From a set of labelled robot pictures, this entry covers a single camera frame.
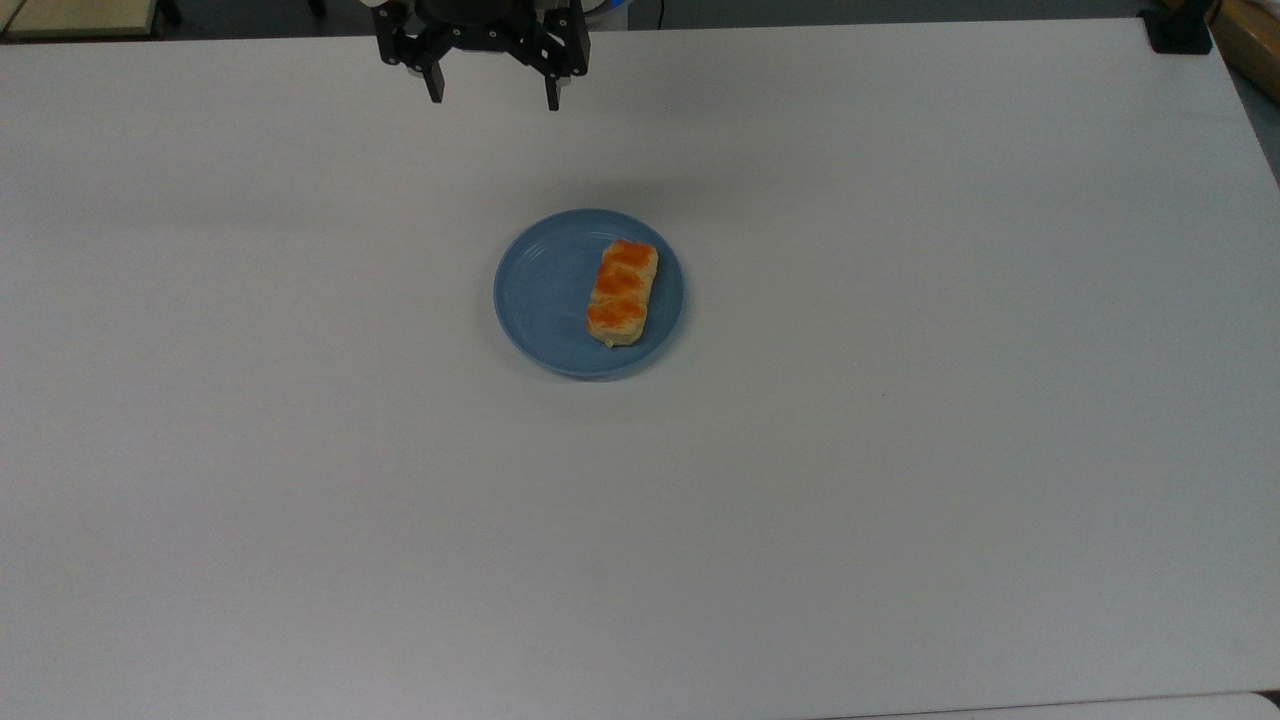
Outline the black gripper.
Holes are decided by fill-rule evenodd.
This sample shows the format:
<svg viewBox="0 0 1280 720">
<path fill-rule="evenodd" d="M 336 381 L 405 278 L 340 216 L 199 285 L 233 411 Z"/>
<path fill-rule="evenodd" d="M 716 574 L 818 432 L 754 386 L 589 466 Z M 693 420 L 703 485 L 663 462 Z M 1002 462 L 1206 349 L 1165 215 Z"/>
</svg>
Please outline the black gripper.
<svg viewBox="0 0 1280 720">
<path fill-rule="evenodd" d="M 467 50 L 502 50 L 502 42 L 515 41 L 515 56 L 543 77 L 550 111 L 561 109 L 562 88 L 589 72 L 591 45 L 580 1 L 378 4 L 371 17 L 380 59 L 422 79 L 435 104 L 443 102 L 440 59 L 452 41 Z M 415 18 L 422 29 L 410 36 Z"/>
</svg>

